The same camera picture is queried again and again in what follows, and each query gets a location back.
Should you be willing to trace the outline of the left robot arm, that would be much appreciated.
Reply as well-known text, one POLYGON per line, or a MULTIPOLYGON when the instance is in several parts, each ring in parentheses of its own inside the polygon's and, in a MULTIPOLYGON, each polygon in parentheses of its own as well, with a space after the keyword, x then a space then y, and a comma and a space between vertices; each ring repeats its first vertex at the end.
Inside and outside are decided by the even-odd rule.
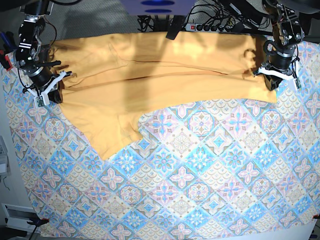
POLYGON ((270 91, 277 89, 282 81, 298 90, 304 85, 299 80, 297 65, 300 61, 298 44, 304 37, 299 16, 276 0, 263 0, 262 6, 270 16, 273 40, 264 43, 266 60, 253 74, 264 75, 265 85, 270 91))

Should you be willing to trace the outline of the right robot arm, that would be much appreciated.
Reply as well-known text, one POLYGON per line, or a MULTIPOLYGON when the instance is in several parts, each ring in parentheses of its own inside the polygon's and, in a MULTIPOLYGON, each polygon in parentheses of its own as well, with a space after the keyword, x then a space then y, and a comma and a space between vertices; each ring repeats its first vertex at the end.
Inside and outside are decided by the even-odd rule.
POLYGON ((29 92, 37 107, 61 104, 62 80, 72 75, 71 71, 54 73, 52 68, 59 66, 61 61, 48 62, 46 53, 42 52, 44 46, 40 35, 46 27, 45 16, 51 13, 49 5, 48 0, 37 0, 21 9, 25 19, 19 28, 18 49, 14 52, 16 68, 31 80, 31 85, 23 85, 22 92, 29 92))

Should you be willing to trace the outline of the purple blue robot base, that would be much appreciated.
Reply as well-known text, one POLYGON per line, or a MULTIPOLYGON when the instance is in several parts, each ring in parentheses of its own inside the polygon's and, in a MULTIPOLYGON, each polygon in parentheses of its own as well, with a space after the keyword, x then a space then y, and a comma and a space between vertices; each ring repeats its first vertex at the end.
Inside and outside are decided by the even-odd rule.
POLYGON ((121 0, 131 16, 143 15, 187 15, 195 0, 121 0))

